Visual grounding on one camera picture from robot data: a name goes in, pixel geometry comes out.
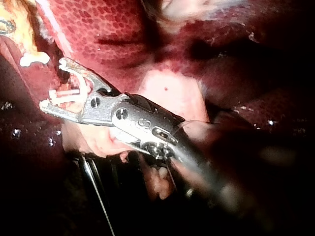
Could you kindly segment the right arm instrument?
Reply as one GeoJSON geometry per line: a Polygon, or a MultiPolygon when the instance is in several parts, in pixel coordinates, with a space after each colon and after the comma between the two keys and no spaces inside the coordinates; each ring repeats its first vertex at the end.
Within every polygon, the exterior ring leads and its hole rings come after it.
{"type": "Polygon", "coordinates": [[[92,93],[84,106],[81,123],[116,128],[116,138],[155,159],[173,155],[173,132],[184,122],[178,116],[137,94],[112,96],[103,90],[92,93]]]}

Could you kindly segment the right arm instrument jaw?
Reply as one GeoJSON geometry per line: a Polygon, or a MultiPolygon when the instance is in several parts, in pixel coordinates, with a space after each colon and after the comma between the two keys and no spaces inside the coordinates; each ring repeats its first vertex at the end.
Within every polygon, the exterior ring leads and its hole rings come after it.
{"type": "Polygon", "coordinates": [[[70,58],[63,57],[59,59],[59,69],[76,75],[78,79],[82,78],[84,83],[88,81],[91,92],[103,92],[105,95],[111,95],[111,85],[107,84],[92,70],[85,68],[70,58]]]}
{"type": "Polygon", "coordinates": [[[39,108],[45,114],[66,119],[75,123],[81,123],[84,105],[85,103],[73,102],[69,107],[64,109],[58,105],[52,105],[49,100],[43,100],[40,101],[39,108]]]}

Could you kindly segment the left arm instrument jaw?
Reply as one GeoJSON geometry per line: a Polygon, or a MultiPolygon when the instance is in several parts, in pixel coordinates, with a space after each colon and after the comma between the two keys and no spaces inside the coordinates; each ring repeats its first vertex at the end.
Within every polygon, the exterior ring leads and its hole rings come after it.
{"type": "Polygon", "coordinates": [[[1,19],[0,20],[0,34],[7,35],[13,33],[16,30],[14,21],[1,19]]]}

